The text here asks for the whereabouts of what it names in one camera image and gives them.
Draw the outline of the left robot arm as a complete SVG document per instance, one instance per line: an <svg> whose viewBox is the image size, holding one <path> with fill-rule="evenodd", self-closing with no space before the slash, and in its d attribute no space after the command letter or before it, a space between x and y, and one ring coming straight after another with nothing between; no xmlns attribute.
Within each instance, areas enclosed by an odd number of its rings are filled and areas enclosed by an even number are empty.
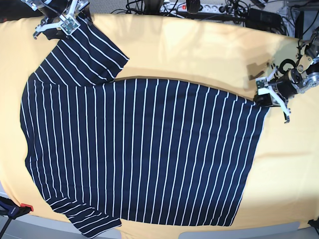
<svg viewBox="0 0 319 239"><path fill-rule="evenodd" d="M319 29L309 40L299 40L297 60L285 59L278 66L269 64L267 77L256 78L254 102L262 107L287 109L289 99L319 85Z"/></svg>

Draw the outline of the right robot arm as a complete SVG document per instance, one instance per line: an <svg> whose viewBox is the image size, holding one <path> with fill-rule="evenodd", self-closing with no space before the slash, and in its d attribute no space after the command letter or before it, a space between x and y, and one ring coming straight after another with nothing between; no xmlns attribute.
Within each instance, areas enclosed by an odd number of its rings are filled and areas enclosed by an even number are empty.
<svg viewBox="0 0 319 239"><path fill-rule="evenodd" d="M92 24L88 0L24 0L33 11L40 11L44 18L35 28L33 38L44 34L47 39L68 39L79 27L77 19L84 18Z"/></svg>

